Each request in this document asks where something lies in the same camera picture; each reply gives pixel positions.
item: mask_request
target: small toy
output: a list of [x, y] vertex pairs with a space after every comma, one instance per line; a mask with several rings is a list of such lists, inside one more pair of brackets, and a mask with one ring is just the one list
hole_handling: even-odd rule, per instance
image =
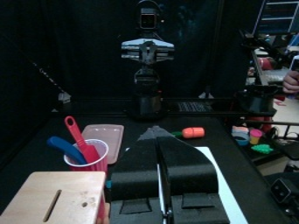
[[186, 128], [182, 131], [175, 131], [172, 134], [183, 138], [205, 137], [205, 129], [201, 127]]

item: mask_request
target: orange object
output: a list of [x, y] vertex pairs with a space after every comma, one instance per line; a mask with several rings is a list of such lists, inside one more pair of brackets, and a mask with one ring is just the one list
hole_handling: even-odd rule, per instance
[[201, 127], [183, 129], [182, 136], [185, 138], [205, 137], [205, 129]]

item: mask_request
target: hand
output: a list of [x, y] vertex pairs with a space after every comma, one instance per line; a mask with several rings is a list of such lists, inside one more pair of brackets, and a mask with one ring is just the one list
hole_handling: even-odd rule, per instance
[[287, 94], [299, 92], [299, 73], [297, 71], [289, 71], [285, 76], [285, 92]]

